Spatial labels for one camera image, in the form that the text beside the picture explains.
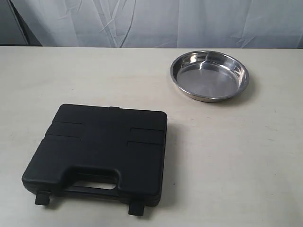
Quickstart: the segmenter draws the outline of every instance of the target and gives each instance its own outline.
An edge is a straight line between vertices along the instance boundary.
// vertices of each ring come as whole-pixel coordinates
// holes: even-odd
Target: white table
[[[219,49],[251,82],[202,103],[175,88],[184,49],[0,47],[1,227],[302,227],[303,50]],[[162,199],[129,216],[118,202],[44,208],[21,176],[63,103],[165,111]]]

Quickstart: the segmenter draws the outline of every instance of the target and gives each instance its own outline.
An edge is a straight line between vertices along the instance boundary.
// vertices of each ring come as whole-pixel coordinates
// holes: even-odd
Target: white backdrop
[[[303,0],[12,0],[44,46],[303,47]]]

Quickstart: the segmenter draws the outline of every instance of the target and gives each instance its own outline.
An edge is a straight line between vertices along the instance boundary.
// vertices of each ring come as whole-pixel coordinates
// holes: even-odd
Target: black plastic case
[[[22,182],[38,205],[50,195],[92,196],[127,203],[141,216],[161,198],[166,127],[164,112],[63,104]],[[116,187],[73,185],[80,180]]]

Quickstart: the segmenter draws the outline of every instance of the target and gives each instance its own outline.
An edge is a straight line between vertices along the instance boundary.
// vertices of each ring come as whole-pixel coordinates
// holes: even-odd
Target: stainless steel bowl
[[[194,51],[175,59],[170,68],[175,84],[189,97],[218,102],[240,94],[250,81],[238,60],[214,51]]]

